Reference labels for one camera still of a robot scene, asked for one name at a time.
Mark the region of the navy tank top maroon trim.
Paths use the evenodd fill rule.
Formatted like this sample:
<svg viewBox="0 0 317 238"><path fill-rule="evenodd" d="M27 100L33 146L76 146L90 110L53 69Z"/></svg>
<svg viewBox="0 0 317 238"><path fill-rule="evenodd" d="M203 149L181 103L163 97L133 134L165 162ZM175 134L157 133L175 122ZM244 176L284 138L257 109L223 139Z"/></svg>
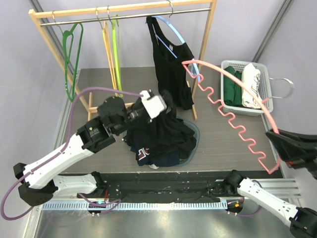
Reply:
<svg viewBox="0 0 317 238"><path fill-rule="evenodd" d="M135 158L139 166L173 167L180 163L178 151L154 155L148 148L137 149L131 147L130 151L135 153Z"/></svg>

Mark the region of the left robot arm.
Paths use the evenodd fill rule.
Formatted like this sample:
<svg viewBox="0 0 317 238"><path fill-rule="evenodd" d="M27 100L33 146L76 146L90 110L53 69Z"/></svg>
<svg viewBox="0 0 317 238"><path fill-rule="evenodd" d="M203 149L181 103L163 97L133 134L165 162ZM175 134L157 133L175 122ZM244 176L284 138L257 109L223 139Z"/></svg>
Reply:
<svg viewBox="0 0 317 238"><path fill-rule="evenodd" d="M102 197L107 185L100 173L83 176L61 176L60 173L115 143L115 136L136 123L150 124L172 104L167 91L159 95L142 91L141 97L129 108L122 98L108 97L97 108L97 117L77 129L63 145L31 164L18 163L13 167L15 177L21 180L20 198L34 207L54 197L78 194Z"/></svg>

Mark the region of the yellow plastic hanger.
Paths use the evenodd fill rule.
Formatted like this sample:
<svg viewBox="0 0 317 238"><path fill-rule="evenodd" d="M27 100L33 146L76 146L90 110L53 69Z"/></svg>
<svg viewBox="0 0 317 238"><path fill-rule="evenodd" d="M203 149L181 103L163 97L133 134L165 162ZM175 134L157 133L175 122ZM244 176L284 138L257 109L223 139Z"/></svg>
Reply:
<svg viewBox="0 0 317 238"><path fill-rule="evenodd" d="M115 77L115 69L113 64L112 47L111 47L111 42L109 37L109 28L106 21L104 22L102 27L102 34L103 34L104 44L106 48L106 55L107 55L107 60L108 60L108 65L109 65L109 70L111 75L112 86L113 86L113 89L117 90L117 81Z"/></svg>

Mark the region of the pink hanger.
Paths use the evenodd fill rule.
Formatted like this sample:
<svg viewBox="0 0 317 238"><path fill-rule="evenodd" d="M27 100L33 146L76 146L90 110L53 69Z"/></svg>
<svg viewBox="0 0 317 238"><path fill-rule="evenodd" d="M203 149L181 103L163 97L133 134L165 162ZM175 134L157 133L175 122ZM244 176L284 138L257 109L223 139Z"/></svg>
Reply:
<svg viewBox="0 0 317 238"><path fill-rule="evenodd" d="M208 100L212 104L218 105L219 113L228 117L228 124L233 129L238 129L238 135L241 140L248 142L248 148L251 153L258 155L258 162L269 173L275 172L281 164L281 159L276 160L273 168L269 169L264 164L266 153L263 151L255 151L253 149L257 142L253 138L244 137L246 127L239 124L233 124L237 114L246 116L265 115L274 132L279 133L276 122L271 112L273 111L273 99L275 98L271 92L268 69L264 64L239 61L224 60L220 66L202 61L202 60L186 60L182 62L185 70L190 76L198 81L198 87L202 91L208 91ZM220 99L213 100L211 98L214 89L210 86L203 87L201 83L204 77L197 70L198 66L206 66L221 74L220 77Z"/></svg>

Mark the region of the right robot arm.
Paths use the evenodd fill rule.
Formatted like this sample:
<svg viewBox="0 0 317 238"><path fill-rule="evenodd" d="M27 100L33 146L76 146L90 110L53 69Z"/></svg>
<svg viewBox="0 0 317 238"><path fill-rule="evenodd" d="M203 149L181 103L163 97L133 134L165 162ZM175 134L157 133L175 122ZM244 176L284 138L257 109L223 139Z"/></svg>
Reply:
<svg viewBox="0 0 317 238"><path fill-rule="evenodd" d="M317 178L317 136L272 129L266 136L273 144L282 161L293 169L305 168L313 178ZM265 208L286 226L296 238L317 236L317 212L311 208L298 207L287 203L265 191L254 182L232 170L224 179L224 191L230 196L239 194Z"/></svg>

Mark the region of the neon yellow hanger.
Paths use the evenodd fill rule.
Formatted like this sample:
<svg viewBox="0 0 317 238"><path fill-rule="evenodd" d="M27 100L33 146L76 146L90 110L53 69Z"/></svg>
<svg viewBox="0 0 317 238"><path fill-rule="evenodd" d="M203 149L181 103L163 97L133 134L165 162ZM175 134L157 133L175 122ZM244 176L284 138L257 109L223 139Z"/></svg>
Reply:
<svg viewBox="0 0 317 238"><path fill-rule="evenodd" d="M114 53L117 89L122 91L121 67L120 67L119 23L117 19L113 20L113 23L112 23L112 42L113 42L113 53Z"/></svg>

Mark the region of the black dress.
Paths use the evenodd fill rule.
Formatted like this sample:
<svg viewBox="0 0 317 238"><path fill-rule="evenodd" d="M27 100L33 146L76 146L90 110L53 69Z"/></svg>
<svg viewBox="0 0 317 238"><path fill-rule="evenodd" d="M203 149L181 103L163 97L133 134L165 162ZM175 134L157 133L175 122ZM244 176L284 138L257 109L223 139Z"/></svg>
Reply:
<svg viewBox="0 0 317 238"><path fill-rule="evenodd" d="M188 158L196 146L194 131L177 114L166 114L166 110L152 122L137 121L127 130L124 142L137 149L148 148L154 155L178 151L180 159Z"/></svg>

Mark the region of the black white striped tank top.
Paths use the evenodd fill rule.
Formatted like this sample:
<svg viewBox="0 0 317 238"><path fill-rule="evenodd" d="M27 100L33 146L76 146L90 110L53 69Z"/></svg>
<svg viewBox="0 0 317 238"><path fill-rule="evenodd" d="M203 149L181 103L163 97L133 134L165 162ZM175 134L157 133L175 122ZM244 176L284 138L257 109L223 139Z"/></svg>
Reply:
<svg viewBox="0 0 317 238"><path fill-rule="evenodd" d="M157 170L157 169L159 168L159 167L156 166L155 164L151 164L151 165L149 165L149 167L152 168L152 169L154 169L154 170Z"/></svg>

